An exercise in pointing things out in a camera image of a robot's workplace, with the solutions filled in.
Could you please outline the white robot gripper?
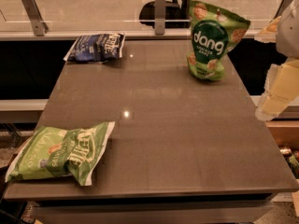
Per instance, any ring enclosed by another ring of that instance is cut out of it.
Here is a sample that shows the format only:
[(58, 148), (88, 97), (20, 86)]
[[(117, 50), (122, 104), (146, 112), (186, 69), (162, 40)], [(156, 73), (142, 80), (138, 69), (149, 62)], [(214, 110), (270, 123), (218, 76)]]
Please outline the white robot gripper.
[[(281, 17), (271, 20), (254, 39), (262, 43), (276, 42), (279, 53), (299, 59), (299, 0), (292, 0)], [(298, 96), (299, 60), (288, 60), (282, 65), (272, 64), (255, 116), (261, 121), (277, 118)]]

